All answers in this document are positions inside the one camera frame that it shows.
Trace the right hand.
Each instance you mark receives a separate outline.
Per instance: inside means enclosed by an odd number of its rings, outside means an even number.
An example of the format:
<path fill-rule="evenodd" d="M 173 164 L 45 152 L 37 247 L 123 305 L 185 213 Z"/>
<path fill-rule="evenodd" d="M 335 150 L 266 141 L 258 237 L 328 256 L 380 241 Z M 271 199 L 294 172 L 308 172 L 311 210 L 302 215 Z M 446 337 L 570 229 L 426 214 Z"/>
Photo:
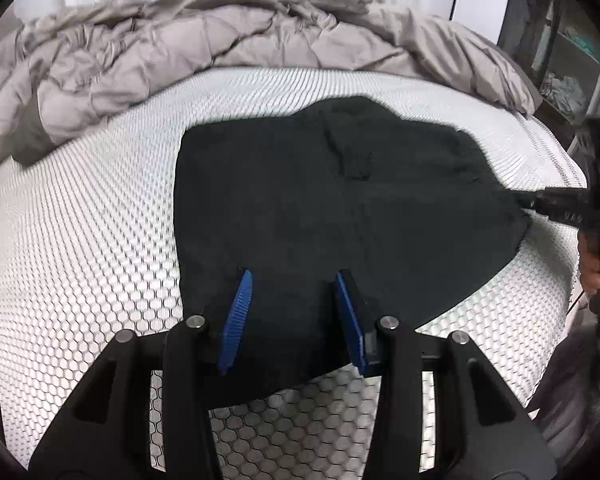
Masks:
<path fill-rule="evenodd" d="M 600 290 L 600 249 L 592 250 L 586 235 L 578 233 L 580 284 L 583 290 L 593 296 Z"/>

